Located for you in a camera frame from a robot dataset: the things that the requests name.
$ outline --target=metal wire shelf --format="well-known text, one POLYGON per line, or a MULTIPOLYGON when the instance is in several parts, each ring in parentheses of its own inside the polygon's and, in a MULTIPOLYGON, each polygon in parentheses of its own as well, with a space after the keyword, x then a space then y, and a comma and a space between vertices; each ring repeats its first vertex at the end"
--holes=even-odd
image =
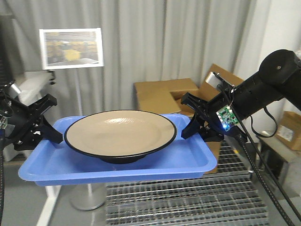
POLYGON ((268 213, 238 156, 223 143, 218 172, 201 179, 107 185, 108 226, 267 226, 268 213))

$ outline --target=metal pole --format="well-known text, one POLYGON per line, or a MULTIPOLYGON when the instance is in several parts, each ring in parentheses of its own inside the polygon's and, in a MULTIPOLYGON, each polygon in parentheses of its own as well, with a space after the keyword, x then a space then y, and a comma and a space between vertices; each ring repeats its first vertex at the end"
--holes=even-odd
POLYGON ((77 96, 77 103, 79 107, 79 115, 83 115, 83 109, 81 105, 81 95, 80 95, 80 86, 79 86, 79 69, 75 69, 75 88, 76 88, 76 96, 77 96))

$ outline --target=cardboard box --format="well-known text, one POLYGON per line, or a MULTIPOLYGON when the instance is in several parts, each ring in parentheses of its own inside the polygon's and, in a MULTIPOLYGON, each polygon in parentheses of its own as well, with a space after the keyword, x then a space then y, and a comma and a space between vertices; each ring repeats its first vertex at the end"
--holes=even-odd
POLYGON ((139 110, 157 114, 183 113, 182 105, 175 100, 190 92, 198 94, 198 87, 189 79, 145 81, 134 84, 139 110))
POLYGON ((276 137, 292 150, 301 151, 301 115, 284 112, 276 137))
MULTIPOLYGON (((220 155, 220 149, 221 149, 221 143, 220 142, 206 142, 207 146, 215 156, 216 160, 218 161, 219 155, 220 155)), ((209 173, 216 173, 217 172, 217 165, 214 169, 206 172, 205 174, 209 173)))
POLYGON ((137 93, 139 110, 157 114, 179 113, 181 110, 167 87, 137 93))
MULTIPOLYGON (((234 85, 239 85, 243 82, 241 78, 215 64, 208 70, 207 77, 210 72, 219 73, 222 78, 234 85)), ((211 100, 219 94, 219 91, 209 85, 206 79, 201 83, 199 88, 191 79, 187 78, 169 81, 136 82, 135 89, 139 110, 158 114, 181 113, 188 117, 192 117, 194 111, 190 107, 181 104, 181 98, 185 93, 189 92, 206 101, 211 100)), ((218 160, 221 143, 207 142, 207 145, 218 160)), ((216 172, 217 167, 207 173, 216 172)))

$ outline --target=framed picture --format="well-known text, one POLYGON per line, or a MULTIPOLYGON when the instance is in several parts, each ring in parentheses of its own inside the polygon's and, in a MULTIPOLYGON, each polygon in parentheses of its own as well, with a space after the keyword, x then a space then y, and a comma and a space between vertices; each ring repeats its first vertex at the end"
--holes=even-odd
POLYGON ((40 29, 44 70, 103 66, 100 28, 40 29))

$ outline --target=circuit board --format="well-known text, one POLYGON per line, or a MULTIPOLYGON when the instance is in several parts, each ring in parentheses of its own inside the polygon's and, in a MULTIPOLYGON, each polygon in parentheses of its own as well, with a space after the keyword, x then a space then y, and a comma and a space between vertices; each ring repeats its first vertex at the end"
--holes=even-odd
POLYGON ((222 109, 216 112, 216 114, 221 121, 222 127, 225 131, 229 131, 233 126, 239 123, 235 114, 228 105, 224 106, 222 109))

